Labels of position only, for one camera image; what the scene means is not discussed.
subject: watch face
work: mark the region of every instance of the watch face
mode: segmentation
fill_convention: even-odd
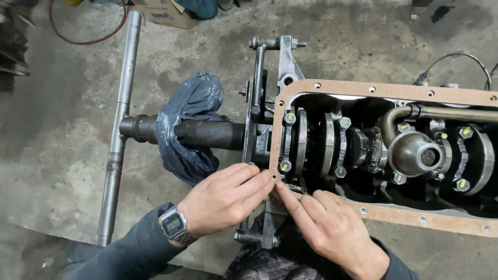
[[[183,222],[178,214],[168,217],[162,224],[168,236],[172,236],[183,229]]]

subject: digital watch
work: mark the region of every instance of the digital watch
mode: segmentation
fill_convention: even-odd
[[[169,208],[160,216],[161,230],[169,240],[188,246],[197,239],[193,238],[190,233],[187,232],[187,220],[183,217],[183,214],[176,209],[176,206],[177,205]]]

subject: cardboard box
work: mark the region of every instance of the cardboard box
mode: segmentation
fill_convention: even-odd
[[[154,23],[179,28],[190,27],[190,16],[175,0],[132,0],[138,10]]]

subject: dark sleeve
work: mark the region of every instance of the dark sleeve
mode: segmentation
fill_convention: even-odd
[[[379,240],[371,237],[372,241],[384,250],[390,262],[387,271],[381,280],[418,280],[417,274],[410,270],[391,250],[386,248]]]
[[[157,221],[172,206],[167,203],[147,213],[125,237],[100,250],[69,279],[140,280],[164,271],[168,261],[184,250],[171,245]]]

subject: hand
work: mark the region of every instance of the hand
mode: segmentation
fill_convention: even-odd
[[[187,220],[187,232],[200,238],[240,223],[274,186],[269,170],[237,163],[197,184],[176,208]]]
[[[283,182],[277,183],[277,190],[316,253],[342,266],[356,280],[379,280],[385,274],[389,256],[370,239],[349,203],[322,190],[298,200]]]

